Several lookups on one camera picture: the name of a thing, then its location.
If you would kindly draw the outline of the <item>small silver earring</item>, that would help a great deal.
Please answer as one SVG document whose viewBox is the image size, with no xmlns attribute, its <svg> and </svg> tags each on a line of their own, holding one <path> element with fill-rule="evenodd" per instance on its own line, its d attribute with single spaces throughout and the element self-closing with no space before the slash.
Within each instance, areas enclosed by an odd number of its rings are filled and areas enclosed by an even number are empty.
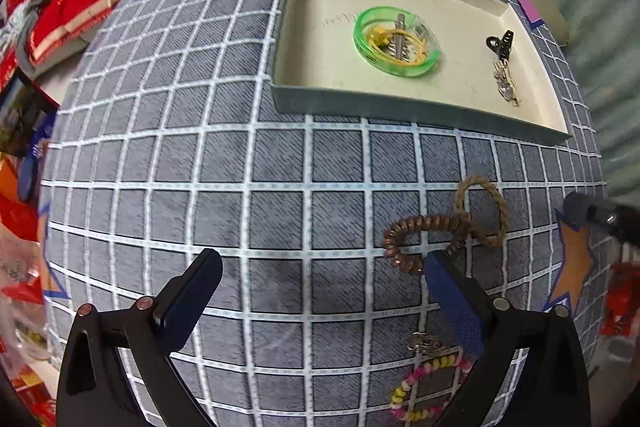
<svg viewBox="0 0 640 427">
<path fill-rule="evenodd" d="M 494 78 L 500 95 L 513 106 L 519 106 L 520 100 L 516 94 L 514 83 L 511 79 L 509 63 L 505 60 L 494 62 Z"/>
</svg>

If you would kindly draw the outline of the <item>grey grid patterned cloth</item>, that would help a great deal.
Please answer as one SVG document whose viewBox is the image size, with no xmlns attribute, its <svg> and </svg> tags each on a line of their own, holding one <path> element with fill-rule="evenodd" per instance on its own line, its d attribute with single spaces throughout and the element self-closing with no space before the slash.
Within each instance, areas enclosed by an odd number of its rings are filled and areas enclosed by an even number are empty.
<svg viewBox="0 0 640 427">
<path fill-rule="evenodd" d="M 427 285 L 383 256 L 401 218 L 446 213 L 471 174 L 506 200 L 506 241 L 454 258 L 521 309 L 569 303 L 590 355 L 608 277 L 590 243 L 560 291 L 556 215 L 601 194 L 601 155 L 562 46 L 541 37 L 570 135 L 555 145 L 408 120 L 283 113 L 272 66 L 284 0 L 122 0 L 82 54 L 58 110 L 41 206 L 64 293 L 47 302 L 63 347 L 73 309 L 128 306 L 204 248 L 224 275 L 177 369 L 221 426 L 387 426 L 414 332 L 454 334 Z"/>
</svg>

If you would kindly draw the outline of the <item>black claw hair clip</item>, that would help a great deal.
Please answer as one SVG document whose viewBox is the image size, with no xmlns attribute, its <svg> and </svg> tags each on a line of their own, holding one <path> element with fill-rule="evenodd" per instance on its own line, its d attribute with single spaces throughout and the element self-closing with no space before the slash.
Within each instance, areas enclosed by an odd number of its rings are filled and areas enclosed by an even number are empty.
<svg viewBox="0 0 640 427">
<path fill-rule="evenodd" d="M 510 58 L 513 39 L 514 32 L 512 30 L 507 30 L 501 38 L 496 36 L 487 37 L 485 43 L 488 49 L 495 54 L 499 61 L 507 62 Z"/>
</svg>

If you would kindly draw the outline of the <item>green translucent bangle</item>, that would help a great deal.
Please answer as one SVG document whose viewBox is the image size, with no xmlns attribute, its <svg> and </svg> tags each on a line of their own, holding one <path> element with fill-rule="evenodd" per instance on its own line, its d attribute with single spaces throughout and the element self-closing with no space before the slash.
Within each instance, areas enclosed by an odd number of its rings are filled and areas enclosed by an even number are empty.
<svg viewBox="0 0 640 427">
<path fill-rule="evenodd" d="M 375 6 L 360 13 L 352 41 L 369 65 L 400 78 L 422 77 L 440 57 L 439 42 L 424 20 L 392 6 Z"/>
</svg>

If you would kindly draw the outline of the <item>silver metal hair clip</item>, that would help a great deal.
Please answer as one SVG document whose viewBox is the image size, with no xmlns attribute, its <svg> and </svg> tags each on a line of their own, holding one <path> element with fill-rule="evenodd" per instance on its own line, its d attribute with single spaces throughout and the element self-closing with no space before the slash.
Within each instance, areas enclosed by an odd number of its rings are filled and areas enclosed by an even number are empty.
<svg viewBox="0 0 640 427">
<path fill-rule="evenodd" d="M 406 16 L 404 13 L 399 13 L 396 17 L 395 26 L 388 36 L 386 54 L 393 63 L 400 66 L 408 66 L 416 57 L 413 41 L 410 39 L 410 35 L 406 33 Z"/>
</svg>

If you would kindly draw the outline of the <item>green tray with cream lining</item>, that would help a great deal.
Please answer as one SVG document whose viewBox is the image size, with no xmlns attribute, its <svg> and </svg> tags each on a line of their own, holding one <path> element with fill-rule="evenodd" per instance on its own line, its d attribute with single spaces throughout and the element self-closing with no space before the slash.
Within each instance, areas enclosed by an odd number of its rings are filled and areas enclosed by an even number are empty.
<svg viewBox="0 0 640 427">
<path fill-rule="evenodd" d="M 274 103 L 559 144 L 570 123 L 542 26 L 529 0 L 284 0 Z"/>
</svg>

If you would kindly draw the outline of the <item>silver heart charm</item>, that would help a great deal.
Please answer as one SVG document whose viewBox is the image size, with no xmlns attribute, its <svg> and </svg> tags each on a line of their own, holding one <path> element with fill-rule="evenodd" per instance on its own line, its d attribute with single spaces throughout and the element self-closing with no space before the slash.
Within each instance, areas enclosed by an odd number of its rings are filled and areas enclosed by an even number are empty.
<svg viewBox="0 0 640 427">
<path fill-rule="evenodd" d="M 447 346 L 439 337 L 422 332 L 414 332 L 411 335 L 407 348 L 410 352 L 423 355 L 427 358 L 438 357 L 442 352 L 447 350 Z"/>
</svg>

